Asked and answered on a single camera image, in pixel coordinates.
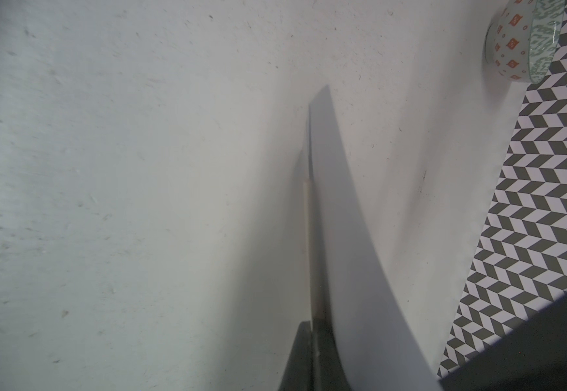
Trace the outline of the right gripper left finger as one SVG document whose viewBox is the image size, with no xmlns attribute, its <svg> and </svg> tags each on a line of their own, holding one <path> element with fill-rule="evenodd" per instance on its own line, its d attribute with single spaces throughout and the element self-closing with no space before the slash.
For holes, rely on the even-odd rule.
<svg viewBox="0 0 567 391">
<path fill-rule="evenodd" d="M 278 391 L 313 389 L 313 334 L 311 322 L 298 326 Z"/>
</svg>

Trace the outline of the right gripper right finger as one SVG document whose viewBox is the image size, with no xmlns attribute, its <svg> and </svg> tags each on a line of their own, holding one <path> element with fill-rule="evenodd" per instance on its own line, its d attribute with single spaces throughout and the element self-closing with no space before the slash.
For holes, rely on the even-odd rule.
<svg viewBox="0 0 567 391">
<path fill-rule="evenodd" d="M 350 391 L 332 329 L 324 319 L 312 322 L 313 387 L 317 391 Z"/>
</svg>

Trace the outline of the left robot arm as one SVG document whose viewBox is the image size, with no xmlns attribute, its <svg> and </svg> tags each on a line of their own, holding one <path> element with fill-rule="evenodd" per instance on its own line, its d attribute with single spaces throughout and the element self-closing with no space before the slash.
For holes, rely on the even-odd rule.
<svg viewBox="0 0 567 391">
<path fill-rule="evenodd" d="M 445 390 L 567 390 L 567 216 L 485 219 L 441 365 Z"/>
</svg>

